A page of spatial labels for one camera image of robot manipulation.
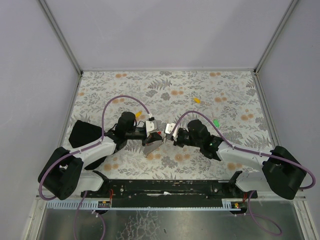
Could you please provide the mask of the red grey key organizer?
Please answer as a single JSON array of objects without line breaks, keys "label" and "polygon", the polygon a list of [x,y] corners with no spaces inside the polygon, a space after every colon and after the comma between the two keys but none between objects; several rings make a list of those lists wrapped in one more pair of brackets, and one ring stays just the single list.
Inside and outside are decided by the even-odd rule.
[{"label": "red grey key organizer", "polygon": [[151,154],[153,151],[155,151],[157,148],[159,148],[164,143],[164,140],[156,140],[151,143],[147,143],[143,150],[143,155],[145,157],[148,157],[149,154]]}]

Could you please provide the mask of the orange tag key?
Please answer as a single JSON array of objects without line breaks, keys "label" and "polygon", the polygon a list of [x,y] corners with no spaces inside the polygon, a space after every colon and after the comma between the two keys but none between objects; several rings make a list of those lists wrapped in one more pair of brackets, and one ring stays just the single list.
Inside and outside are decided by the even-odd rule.
[{"label": "orange tag key", "polygon": [[142,114],[143,114],[143,112],[140,110],[139,112],[137,112],[137,113],[135,114],[135,117],[136,117],[136,118],[139,118]]}]

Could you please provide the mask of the green tag key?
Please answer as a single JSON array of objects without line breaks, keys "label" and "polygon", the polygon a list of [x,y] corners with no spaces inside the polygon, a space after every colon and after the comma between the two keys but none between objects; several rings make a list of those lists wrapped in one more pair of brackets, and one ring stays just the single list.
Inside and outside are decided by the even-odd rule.
[{"label": "green tag key", "polygon": [[214,126],[216,128],[220,127],[220,122],[219,122],[219,120],[216,118],[216,116],[214,114],[212,114],[212,122],[213,122],[213,124],[214,124]]}]

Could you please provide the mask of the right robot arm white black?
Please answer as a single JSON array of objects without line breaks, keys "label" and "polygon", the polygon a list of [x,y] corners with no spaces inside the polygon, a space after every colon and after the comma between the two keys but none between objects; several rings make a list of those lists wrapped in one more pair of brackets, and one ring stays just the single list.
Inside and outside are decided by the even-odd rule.
[{"label": "right robot arm white black", "polygon": [[277,146],[266,153],[227,143],[222,137],[210,134],[198,119],[190,121],[187,128],[176,128],[174,123],[168,127],[167,137],[174,146],[196,147],[208,159],[254,169],[235,178],[235,185],[243,192],[272,191],[283,199],[293,200],[306,176],[300,163],[284,147]]}]

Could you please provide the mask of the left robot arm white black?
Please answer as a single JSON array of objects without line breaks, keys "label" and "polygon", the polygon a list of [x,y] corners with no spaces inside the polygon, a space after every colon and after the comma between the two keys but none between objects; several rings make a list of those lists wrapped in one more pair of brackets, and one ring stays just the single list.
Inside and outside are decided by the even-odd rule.
[{"label": "left robot arm white black", "polygon": [[132,112],[123,112],[117,123],[108,131],[88,122],[77,120],[69,136],[70,150],[58,147],[38,176],[39,195],[48,201],[42,189],[55,198],[65,200],[74,191],[97,191],[103,177],[93,171],[108,156],[122,150],[129,140],[139,140],[149,152],[163,141],[157,121],[150,117],[139,126]]}]

